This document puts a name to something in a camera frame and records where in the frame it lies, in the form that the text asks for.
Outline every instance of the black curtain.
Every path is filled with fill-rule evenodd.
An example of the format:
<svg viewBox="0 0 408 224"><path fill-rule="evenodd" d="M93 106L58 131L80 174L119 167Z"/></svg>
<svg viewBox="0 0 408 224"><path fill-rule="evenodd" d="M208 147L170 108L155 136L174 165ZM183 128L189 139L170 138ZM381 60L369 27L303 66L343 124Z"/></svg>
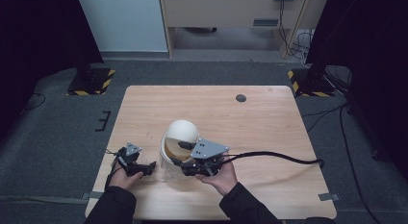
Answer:
<svg viewBox="0 0 408 224"><path fill-rule="evenodd" d="M348 67L347 98L373 146L408 179L408 0L327 0L307 62L318 62L326 41L329 64ZM334 31L339 23L340 31ZM336 40L327 40L331 33Z"/></svg>
<svg viewBox="0 0 408 224"><path fill-rule="evenodd" d="M79 0L0 0L0 138L45 76L103 62Z"/></svg>

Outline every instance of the yellow black warning tape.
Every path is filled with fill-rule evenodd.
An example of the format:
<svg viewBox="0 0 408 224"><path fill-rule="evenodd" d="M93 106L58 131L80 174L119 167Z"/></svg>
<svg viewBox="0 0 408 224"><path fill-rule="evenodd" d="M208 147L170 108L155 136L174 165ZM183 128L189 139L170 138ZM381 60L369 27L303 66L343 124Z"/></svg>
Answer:
<svg viewBox="0 0 408 224"><path fill-rule="evenodd" d="M334 93L331 93L331 92L320 92L320 91L313 91L313 92L308 92L308 93L300 92L299 84L297 83L296 78L293 75L293 72L291 70L288 72L288 75L289 75L289 78L291 79L293 91L296 96L334 96Z"/></svg>
<svg viewBox="0 0 408 224"><path fill-rule="evenodd" d="M95 90L95 91L74 90L74 91L69 91L67 95L86 96L86 95L104 94L106 90L108 89L109 84L111 83L114 73L115 73L115 70L113 69L109 71L108 76L106 76L106 80L102 88L100 88L99 90Z"/></svg>

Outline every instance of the human hand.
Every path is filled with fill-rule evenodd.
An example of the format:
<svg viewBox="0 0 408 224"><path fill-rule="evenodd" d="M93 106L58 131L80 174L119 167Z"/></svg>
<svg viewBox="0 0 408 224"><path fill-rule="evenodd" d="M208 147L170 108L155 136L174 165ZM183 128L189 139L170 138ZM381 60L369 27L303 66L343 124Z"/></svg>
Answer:
<svg viewBox="0 0 408 224"><path fill-rule="evenodd" d="M138 179L143 176L143 172L139 172L131 177L128 177L126 171L121 168L120 164L117 162L115 164L114 175L112 176L111 182L109 183L110 187L121 187L126 190L129 190Z"/></svg>
<svg viewBox="0 0 408 224"><path fill-rule="evenodd" d="M228 152L224 153L223 156L225 161L229 160ZM223 164L216 176L207 177L201 174L196 174L195 178L199 179L204 184L213 186L222 196L228 194L238 183L234 164L231 162Z"/></svg>

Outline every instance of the table top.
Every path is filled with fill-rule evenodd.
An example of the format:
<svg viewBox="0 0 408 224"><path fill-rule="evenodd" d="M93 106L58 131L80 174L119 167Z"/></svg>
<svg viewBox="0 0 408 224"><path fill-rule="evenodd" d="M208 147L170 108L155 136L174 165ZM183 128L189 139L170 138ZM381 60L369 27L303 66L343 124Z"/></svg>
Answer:
<svg viewBox="0 0 408 224"><path fill-rule="evenodd" d="M245 102L238 102L242 94ZM187 119L201 137L229 146L230 154L273 151L301 160L316 158L289 87L128 87L107 146L117 151L130 141L142 148L138 163L160 162L161 140L174 120ZM93 191L103 191L113 155L105 155ZM233 161L238 180L279 219L334 218L333 202L320 201L328 188L319 166L274 157ZM138 220L221 220L221 195L194 177L169 179L160 165L132 191ZM97 199L89 199L86 216Z"/></svg>

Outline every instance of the small black hole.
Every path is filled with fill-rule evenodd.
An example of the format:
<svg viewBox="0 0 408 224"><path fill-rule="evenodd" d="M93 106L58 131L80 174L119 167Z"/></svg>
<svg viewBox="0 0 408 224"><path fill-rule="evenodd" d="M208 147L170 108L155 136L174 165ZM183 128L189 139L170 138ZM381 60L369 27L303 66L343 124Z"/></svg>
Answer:
<svg viewBox="0 0 408 224"><path fill-rule="evenodd" d="M245 102L246 101L246 97L243 94L238 94L235 99L237 99L237 101L239 102Z"/></svg>

